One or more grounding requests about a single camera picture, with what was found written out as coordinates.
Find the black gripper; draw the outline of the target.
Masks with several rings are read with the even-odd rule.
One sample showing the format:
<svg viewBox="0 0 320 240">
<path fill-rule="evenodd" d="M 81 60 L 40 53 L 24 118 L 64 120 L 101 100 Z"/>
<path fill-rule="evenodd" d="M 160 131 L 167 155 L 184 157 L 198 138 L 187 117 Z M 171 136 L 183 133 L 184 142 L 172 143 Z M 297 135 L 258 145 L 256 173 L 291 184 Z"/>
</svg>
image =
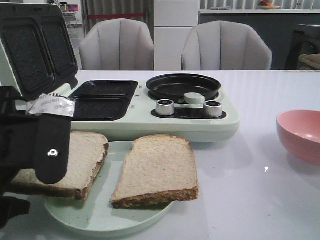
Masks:
<svg viewBox="0 0 320 240">
<path fill-rule="evenodd" d="M 30 212 L 31 203 L 4 196 L 9 184 L 21 169 L 32 167 L 38 180 L 45 184 L 61 181 L 68 170 L 71 122 L 75 102 L 57 93 L 41 94 L 26 104 L 26 114 L 35 117 L 34 157 L 23 143 L 19 128 L 25 117 L 16 110 L 16 101 L 26 99 L 12 86 L 0 88 L 0 226 Z"/>
</svg>

